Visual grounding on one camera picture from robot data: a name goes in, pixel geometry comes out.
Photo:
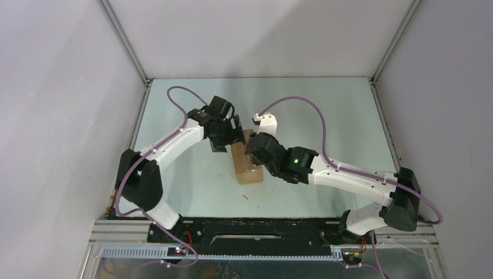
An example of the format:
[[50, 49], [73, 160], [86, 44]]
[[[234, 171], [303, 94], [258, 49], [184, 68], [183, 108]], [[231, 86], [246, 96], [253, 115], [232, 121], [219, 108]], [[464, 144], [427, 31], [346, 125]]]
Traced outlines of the brown cardboard express box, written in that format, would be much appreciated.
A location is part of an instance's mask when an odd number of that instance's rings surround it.
[[245, 156], [247, 142], [253, 134], [253, 129], [243, 131], [245, 142], [236, 142], [231, 145], [231, 155], [235, 177], [240, 185], [260, 183], [263, 181], [262, 166], [254, 165], [251, 162], [251, 155]]

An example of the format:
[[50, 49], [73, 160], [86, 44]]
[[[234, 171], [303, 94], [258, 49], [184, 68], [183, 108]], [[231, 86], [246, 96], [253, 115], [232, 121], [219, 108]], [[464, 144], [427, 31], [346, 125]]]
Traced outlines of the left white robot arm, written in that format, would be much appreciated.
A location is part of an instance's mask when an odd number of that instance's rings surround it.
[[170, 242], [184, 234], [181, 215], [163, 197], [162, 171], [193, 145], [209, 140], [213, 152], [226, 152], [228, 145], [243, 142], [240, 118], [233, 104], [214, 96], [210, 104], [189, 111], [184, 123], [151, 146], [124, 151], [115, 184], [115, 202], [120, 198], [162, 226], [161, 234]]

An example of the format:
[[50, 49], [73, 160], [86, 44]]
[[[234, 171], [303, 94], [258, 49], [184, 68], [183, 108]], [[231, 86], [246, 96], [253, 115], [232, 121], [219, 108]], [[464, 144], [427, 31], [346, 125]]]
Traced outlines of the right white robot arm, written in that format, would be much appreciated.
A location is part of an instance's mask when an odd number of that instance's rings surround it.
[[346, 243], [381, 227], [405, 232], [417, 229], [420, 201], [415, 193], [419, 185], [411, 170], [392, 174], [353, 169], [328, 162], [308, 148], [285, 148], [267, 133], [250, 138], [247, 150], [253, 164], [264, 166], [273, 177], [287, 183], [329, 186], [372, 200], [370, 205], [342, 215], [338, 235]]

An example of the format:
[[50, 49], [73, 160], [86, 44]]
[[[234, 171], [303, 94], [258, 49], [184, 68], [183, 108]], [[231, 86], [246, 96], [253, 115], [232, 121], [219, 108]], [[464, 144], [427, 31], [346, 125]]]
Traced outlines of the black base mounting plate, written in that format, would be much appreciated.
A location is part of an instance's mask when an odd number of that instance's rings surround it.
[[184, 217], [171, 235], [198, 254], [255, 256], [324, 256], [337, 245], [370, 244], [345, 229], [341, 218]]

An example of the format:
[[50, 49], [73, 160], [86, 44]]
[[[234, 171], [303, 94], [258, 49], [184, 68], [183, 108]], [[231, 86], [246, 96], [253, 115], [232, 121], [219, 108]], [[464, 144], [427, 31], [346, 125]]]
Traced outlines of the right aluminium frame post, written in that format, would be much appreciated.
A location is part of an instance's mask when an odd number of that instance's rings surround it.
[[387, 48], [383, 54], [383, 57], [379, 61], [377, 68], [375, 69], [375, 71], [371, 77], [371, 81], [374, 84], [376, 84], [378, 82], [378, 80], [380, 79], [383, 71], [385, 70], [386, 65], [388, 64], [388, 62], [392, 58], [392, 56], [393, 56], [395, 50], [397, 49], [399, 43], [402, 41], [408, 27], [410, 26], [416, 13], [419, 11], [422, 3], [423, 3], [423, 0], [413, 0], [410, 3], [403, 19], [401, 20], [401, 22], [398, 25], [396, 32], [392, 36], [391, 41], [390, 41], [389, 45], [387, 46]]

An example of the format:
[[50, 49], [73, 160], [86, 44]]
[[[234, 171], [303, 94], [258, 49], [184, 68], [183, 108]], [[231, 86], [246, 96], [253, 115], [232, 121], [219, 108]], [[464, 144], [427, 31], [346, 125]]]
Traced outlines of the aluminium frame post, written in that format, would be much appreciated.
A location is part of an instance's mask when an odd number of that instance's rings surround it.
[[399, 43], [402, 41], [408, 27], [410, 26], [416, 13], [419, 11], [422, 3], [423, 3], [423, 0], [413, 0], [410, 3], [403, 19], [401, 20], [401, 22], [398, 25], [396, 32], [392, 36], [391, 41], [390, 41], [389, 45], [387, 46], [387, 48], [383, 54], [383, 57], [379, 61], [377, 68], [375, 69], [375, 71], [371, 77], [371, 81], [374, 84], [376, 84], [378, 82], [378, 80], [380, 79], [383, 71], [385, 70], [386, 65], [388, 64], [388, 62], [392, 58], [392, 56], [393, 56], [395, 50], [397, 49]]
[[110, 27], [112, 28], [117, 40], [120, 42], [124, 53], [127, 55], [131, 65], [138, 74], [144, 87], [149, 87], [150, 79], [146, 74], [144, 67], [135, 51], [132, 43], [126, 34], [124, 27], [110, 1], [108, 0], [97, 0], [100, 8], [103, 11]]

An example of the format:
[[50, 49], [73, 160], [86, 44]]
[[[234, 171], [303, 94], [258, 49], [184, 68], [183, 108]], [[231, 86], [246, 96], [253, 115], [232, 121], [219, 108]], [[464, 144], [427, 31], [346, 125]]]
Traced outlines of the left aluminium frame post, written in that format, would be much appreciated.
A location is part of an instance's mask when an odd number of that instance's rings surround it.
[[112, 28], [117, 40], [120, 42], [124, 53], [127, 55], [131, 65], [138, 74], [144, 87], [149, 87], [150, 79], [146, 74], [144, 67], [135, 51], [132, 43], [126, 34], [124, 27], [110, 1], [108, 0], [97, 0], [100, 8], [103, 11], [110, 27]]

